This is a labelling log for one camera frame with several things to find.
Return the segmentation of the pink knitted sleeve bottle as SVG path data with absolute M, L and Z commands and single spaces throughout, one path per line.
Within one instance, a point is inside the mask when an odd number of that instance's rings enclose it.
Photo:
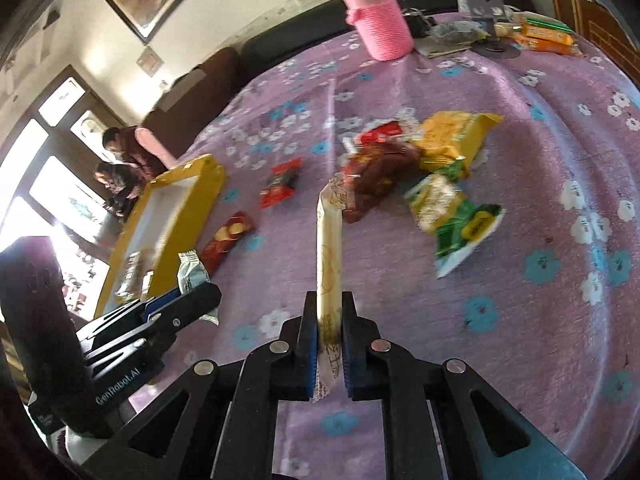
M 397 0 L 343 0 L 345 21 L 358 32 L 371 58 L 393 61 L 414 47 Z

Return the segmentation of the person in patterned jacket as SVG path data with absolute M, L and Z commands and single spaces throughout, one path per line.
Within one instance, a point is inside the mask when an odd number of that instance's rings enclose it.
M 129 164 L 99 162 L 94 177 L 112 194 L 104 208 L 119 220 L 126 221 L 146 185 L 142 172 Z

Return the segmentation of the silver white snack packet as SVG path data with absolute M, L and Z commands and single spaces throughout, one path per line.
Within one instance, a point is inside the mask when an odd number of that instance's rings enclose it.
M 219 324 L 221 291 L 215 285 L 195 250 L 180 252 L 177 272 L 180 306 L 186 308 L 190 321 L 200 320 Z

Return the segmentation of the orange snack boxes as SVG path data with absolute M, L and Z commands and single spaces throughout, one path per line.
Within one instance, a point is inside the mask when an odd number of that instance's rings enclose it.
M 535 13 L 515 13 L 509 38 L 522 49 L 582 56 L 574 32 L 563 22 Z

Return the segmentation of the person in dark red coat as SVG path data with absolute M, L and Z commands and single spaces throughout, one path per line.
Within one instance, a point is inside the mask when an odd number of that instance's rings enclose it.
M 108 128 L 102 134 L 102 145 L 122 162 L 136 166 L 147 181 L 177 166 L 175 156 L 142 126 Z

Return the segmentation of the brown red snack bag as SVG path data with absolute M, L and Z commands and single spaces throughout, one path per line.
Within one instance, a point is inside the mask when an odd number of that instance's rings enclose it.
M 418 166 L 420 151 L 410 143 L 385 141 L 364 144 L 350 156 L 344 170 L 343 219 L 355 223 L 377 207 Z

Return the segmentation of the yellow rimmed white box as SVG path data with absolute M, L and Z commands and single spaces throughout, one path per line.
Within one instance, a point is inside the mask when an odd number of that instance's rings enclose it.
M 117 307 L 115 292 L 134 252 L 146 255 L 143 271 L 151 274 L 150 297 L 177 286 L 178 255 L 195 247 L 225 180 L 224 167 L 205 154 L 161 174 L 145 188 L 108 260 L 97 318 Z

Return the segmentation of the red chips packet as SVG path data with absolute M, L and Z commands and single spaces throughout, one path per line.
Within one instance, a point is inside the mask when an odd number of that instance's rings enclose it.
M 220 268 L 229 252 L 242 238 L 254 230 L 254 222 L 244 211 L 237 211 L 221 226 L 212 239 L 198 253 L 209 276 Z

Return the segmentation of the clear plastic bag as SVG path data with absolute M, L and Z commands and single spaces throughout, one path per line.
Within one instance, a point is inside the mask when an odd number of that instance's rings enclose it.
M 449 21 L 433 25 L 424 37 L 414 40 L 414 50 L 426 58 L 438 58 L 496 38 L 480 23 Z

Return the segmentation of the brown striped snack bar packet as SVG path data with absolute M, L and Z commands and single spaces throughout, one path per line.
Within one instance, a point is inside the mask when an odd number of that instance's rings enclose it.
M 127 257 L 115 292 L 119 304 L 126 304 L 143 295 L 145 277 L 152 271 L 153 257 L 154 250 L 151 248 L 143 248 Z

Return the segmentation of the black sofa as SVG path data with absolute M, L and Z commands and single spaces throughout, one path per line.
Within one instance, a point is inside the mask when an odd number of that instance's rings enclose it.
M 533 11 L 532 0 L 469 0 L 472 18 L 488 22 L 495 9 Z M 404 13 L 417 16 L 454 12 L 458 0 L 332 0 L 290 18 L 248 40 L 240 51 L 247 73 L 257 76 L 323 41 L 356 30 L 368 51 L 389 61 L 413 48 L 414 29 Z

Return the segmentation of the large yellow snack bag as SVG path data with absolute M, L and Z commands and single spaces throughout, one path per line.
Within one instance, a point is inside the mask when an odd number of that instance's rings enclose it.
M 440 110 L 422 122 L 411 140 L 420 152 L 420 168 L 451 180 L 469 177 L 488 132 L 502 121 L 492 113 Z

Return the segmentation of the long beige snack stick packet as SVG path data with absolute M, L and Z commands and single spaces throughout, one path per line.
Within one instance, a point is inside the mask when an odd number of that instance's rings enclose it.
M 342 224 L 346 202 L 345 175 L 338 172 L 322 188 L 317 204 L 318 356 L 312 397 L 314 402 L 328 396 L 341 376 Z

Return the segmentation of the black phone stand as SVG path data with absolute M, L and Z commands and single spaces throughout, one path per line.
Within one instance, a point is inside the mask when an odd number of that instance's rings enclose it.
M 521 50 L 514 47 L 511 40 L 500 38 L 497 34 L 495 10 L 498 9 L 504 14 L 503 0 L 466 0 L 466 3 L 472 20 L 482 25 L 487 32 L 487 38 L 474 44 L 472 50 L 484 58 L 493 60 L 518 58 Z

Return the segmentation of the green gold snack packet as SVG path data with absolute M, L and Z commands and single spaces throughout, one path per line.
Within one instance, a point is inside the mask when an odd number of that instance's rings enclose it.
M 497 204 L 474 204 L 457 180 L 434 172 L 404 194 L 418 228 L 436 240 L 435 274 L 444 278 L 496 232 L 506 210 Z

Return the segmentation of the purple floral tablecloth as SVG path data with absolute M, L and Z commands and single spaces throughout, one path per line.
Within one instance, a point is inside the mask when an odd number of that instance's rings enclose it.
M 496 114 L 457 187 L 452 253 L 431 223 L 454 190 L 434 186 L 414 214 L 410 177 L 344 225 L 343 286 L 385 338 L 469 363 L 588 478 L 607 477 L 639 434 L 639 91 L 601 47 L 578 49 L 378 62 L 345 34 L 251 81 L 186 157 L 212 155 L 227 175 L 204 237 L 240 211 L 255 229 L 214 275 L 218 322 L 180 332 L 134 406 L 199 360 L 245 358 L 302 312 L 319 193 L 347 142 L 388 122 L 439 132 L 448 110 Z

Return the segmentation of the red white flat packet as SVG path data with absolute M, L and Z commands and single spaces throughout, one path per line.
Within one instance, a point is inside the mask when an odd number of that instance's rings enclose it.
M 386 142 L 388 139 L 399 138 L 404 134 L 402 123 L 398 120 L 382 122 L 369 127 L 360 133 L 347 133 L 342 137 L 343 148 L 347 155 L 356 154 L 363 145 Z

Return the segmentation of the red black candy packet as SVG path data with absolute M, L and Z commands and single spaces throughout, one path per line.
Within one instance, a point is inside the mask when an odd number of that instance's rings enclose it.
M 260 206 L 267 209 L 288 200 L 295 193 L 303 159 L 294 158 L 271 168 L 269 178 L 260 191 Z

